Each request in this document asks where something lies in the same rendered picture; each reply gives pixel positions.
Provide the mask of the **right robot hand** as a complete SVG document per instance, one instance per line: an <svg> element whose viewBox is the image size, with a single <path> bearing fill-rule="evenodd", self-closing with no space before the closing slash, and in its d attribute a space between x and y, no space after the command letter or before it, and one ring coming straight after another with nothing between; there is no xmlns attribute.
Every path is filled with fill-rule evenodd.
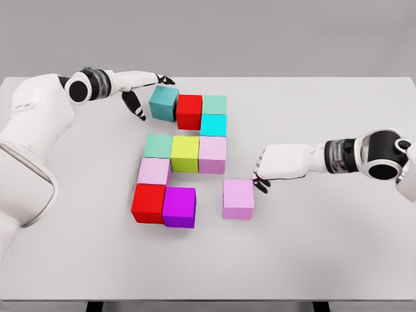
<svg viewBox="0 0 416 312"><path fill-rule="evenodd" d="M311 171L316 147L306 144L268 145L260 154L253 170L255 188L267 194L271 181L304 177Z"/></svg>

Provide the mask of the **mint green cube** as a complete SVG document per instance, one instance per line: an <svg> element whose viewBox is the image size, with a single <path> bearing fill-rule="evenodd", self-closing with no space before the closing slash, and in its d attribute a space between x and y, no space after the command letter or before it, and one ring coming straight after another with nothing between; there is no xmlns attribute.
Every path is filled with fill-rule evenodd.
<svg viewBox="0 0 416 312"><path fill-rule="evenodd" d="M149 134L146 138L143 157L169 159L172 152L172 135Z"/></svg>
<svg viewBox="0 0 416 312"><path fill-rule="evenodd" d="M218 95L204 95L202 114L226 115L227 97Z"/></svg>

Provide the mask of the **teal cube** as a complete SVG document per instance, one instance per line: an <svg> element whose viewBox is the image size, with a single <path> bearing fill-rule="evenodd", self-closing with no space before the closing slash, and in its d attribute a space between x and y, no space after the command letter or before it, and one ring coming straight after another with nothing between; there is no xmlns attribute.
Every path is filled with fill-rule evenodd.
<svg viewBox="0 0 416 312"><path fill-rule="evenodd" d="M156 86L149 100L152 117L158 120L174 122L176 120L178 96L179 90L176 88Z"/></svg>

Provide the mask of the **pink cube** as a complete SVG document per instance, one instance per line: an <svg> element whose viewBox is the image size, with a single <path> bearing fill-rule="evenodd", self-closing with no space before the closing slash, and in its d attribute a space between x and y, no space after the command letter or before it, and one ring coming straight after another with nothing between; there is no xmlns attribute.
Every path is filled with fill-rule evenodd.
<svg viewBox="0 0 416 312"><path fill-rule="evenodd" d="M202 174L224 174L227 140L224 136L201 136L198 166Z"/></svg>
<svg viewBox="0 0 416 312"><path fill-rule="evenodd" d="M142 158L138 171L138 184L170 185L172 169L169 159Z"/></svg>
<svg viewBox="0 0 416 312"><path fill-rule="evenodd" d="M223 218L250 220L255 208L254 185L251 179L225 179L223 187Z"/></svg>

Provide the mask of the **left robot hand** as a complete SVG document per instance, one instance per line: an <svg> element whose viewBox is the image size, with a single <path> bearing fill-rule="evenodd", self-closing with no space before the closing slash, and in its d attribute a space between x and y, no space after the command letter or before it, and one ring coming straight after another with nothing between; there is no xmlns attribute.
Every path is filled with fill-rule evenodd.
<svg viewBox="0 0 416 312"><path fill-rule="evenodd" d="M112 74L111 95L120 92L127 108L136 117L146 121L146 115L134 89L156 84L175 85L175 81L165 75L147 71L123 71Z"/></svg>

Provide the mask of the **cyan cube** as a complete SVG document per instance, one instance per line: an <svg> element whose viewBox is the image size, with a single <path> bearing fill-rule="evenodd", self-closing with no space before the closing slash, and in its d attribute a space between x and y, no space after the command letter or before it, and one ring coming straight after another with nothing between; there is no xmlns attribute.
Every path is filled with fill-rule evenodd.
<svg viewBox="0 0 416 312"><path fill-rule="evenodd" d="M207 137L227 136L227 116L224 114L203 114L200 135Z"/></svg>

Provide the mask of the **yellow-green cube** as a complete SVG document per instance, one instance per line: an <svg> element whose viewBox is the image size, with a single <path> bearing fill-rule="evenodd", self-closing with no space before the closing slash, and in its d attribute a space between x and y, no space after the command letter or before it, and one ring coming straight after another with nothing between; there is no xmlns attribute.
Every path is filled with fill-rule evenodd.
<svg viewBox="0 0 416 312"><path fill-rule="evenodd" d="M173 136L170 155L173 172L199 172L199 136Z"/></svg>

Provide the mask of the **red cube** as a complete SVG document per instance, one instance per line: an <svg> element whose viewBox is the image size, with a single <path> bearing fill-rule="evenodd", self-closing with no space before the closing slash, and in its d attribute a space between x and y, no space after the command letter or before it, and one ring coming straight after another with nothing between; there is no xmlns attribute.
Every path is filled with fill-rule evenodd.
<svg viewBox="0 0 416 312"><path fill-rule="evenodd" d="M136 185L131 213L137 223L164 224L162 215L165 190L165 185Z"/></svg>
<svg viewBox="0 0 416 312"><path fill-rule="evenodd" d="M199 131L202 120L202 95L180 94L177 101L178 129Z"/></svg>

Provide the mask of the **purple cube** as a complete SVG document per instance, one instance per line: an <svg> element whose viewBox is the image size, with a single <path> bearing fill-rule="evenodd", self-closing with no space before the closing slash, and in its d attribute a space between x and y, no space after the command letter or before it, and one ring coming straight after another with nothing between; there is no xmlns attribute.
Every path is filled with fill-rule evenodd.
<svg viewBox="0 0 416 312"><path fill-rule="evenodd" d="M166 227L194 228L196 189L167 186L162 215Z"/></svg>

